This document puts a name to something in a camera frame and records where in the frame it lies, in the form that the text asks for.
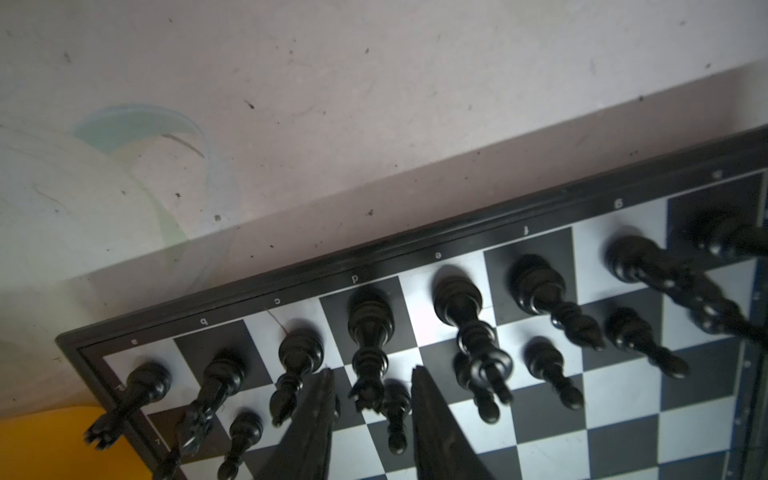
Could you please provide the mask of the black bishop chess piece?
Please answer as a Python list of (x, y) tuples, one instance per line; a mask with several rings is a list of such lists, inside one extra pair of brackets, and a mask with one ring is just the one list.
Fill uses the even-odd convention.
[(605, 349), (598, 322), (565, 298), (566, 282), (539, 255), (520, 257), (509, 274), (509, 290), (518, 307), (529, 315), (549, 315), (553, 326), (574, 345), (595, 351)]

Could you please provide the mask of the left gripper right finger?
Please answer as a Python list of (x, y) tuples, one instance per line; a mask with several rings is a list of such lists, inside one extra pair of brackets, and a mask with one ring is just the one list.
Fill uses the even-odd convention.
[(414, 459), (418, 479), (493, 479), (472, 449), (429, 370), (412, 371)]

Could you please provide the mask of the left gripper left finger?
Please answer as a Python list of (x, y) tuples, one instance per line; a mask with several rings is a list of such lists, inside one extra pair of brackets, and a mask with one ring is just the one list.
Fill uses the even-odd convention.
[(254, 478), (327, 479), (337, 406), (335, 375), (326, 368), (319, 373), (276, 450)]

